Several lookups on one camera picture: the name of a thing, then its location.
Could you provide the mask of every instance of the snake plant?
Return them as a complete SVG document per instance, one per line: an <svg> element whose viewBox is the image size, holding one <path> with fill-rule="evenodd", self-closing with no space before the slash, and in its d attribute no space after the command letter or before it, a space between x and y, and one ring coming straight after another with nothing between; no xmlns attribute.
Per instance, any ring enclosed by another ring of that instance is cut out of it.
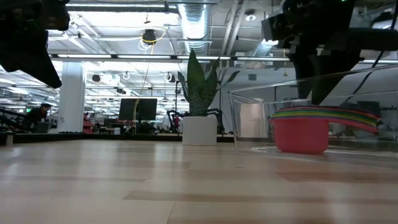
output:
<svg viewBox="0 0 398 224"><path fill-rule="evenodd" d="M182 73L178 73L178 80L182 85L184 97L189 102L192 116L206 116L207 109L213 102L217 91L233 81L239 73L239 71L232 73L222 84L224 76L218 78L216 71L219 64L220 58L213 63L209 76L205 78L205 73L192 49L188 60L187 80L185 81Z"/></svg>

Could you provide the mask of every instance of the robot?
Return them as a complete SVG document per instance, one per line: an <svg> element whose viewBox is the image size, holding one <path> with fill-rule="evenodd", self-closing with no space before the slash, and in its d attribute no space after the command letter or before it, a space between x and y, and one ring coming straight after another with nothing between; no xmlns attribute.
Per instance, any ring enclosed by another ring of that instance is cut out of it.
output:
<svg viewBox="0 0 398 224"><path fill-rule="evenodd" d="M397 50L397 10L389 30L350 28L355 1L285 0L282 13L262 21L264 37L278 40L278 48L289 49L296 79L350 71L363 60L361 50ZM312 91L312 104L319 105L341 79L298 83L298 96L307 98Z"/></svg>
<svg viewBox="0 0 398 224"><path fill-rule="evenodd" d="M1 0L0 65L22 70L52 88L61 80L47 53L47 30L67 30L69 0Z"/></svg>

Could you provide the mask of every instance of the person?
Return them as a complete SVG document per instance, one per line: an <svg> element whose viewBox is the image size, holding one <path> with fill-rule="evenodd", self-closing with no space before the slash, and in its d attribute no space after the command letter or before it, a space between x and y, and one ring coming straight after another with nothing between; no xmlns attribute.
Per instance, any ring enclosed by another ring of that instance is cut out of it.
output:
<svg viewBox="0 0 398 224"><path fill-rule="evenodd" d="M51 105L43 103L40 108L33 108L27 114L26 117L32 121L44 121L47 117L47 112L51 109Z"/></svg>
<svg viewBox="0 0 398 224"><path fill-rule="evenodd" d="M101 128L100 122L98 122L98 121L95 121L94 128L95 128L95 129L99 129L99 128Z"/></svg>
<svg viewBox="0 0 398 224"><path fill-rule="evenodd" d="M32 123L37 123L39 121L45 121L47 117L47 111L51 108L48 103L43 103L40 108L33 108L27 114L23 121L23 125L30 128Z"/></svg>

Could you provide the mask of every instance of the red bowl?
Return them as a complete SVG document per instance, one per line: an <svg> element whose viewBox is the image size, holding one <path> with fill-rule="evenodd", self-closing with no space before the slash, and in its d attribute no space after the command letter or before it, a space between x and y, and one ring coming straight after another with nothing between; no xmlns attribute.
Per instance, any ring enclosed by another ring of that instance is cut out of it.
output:
<svg viewBox="0 0 398 224"><path fill-rule="evenodd" d="M275 145L282 152L321 154L329 145L329 122L317 118L281 118L274 123Z"/></svg>

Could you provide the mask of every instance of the white pot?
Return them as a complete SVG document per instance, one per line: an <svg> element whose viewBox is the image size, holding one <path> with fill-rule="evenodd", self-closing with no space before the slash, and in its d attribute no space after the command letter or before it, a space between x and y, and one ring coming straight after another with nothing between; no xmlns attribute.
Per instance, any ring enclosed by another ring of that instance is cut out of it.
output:
<svg viewBox="0 0 398 224"><path fill-rule="evenodd" d="M215 146L217 144L216 118L188 116L182 122L184 146Z"/></svg>

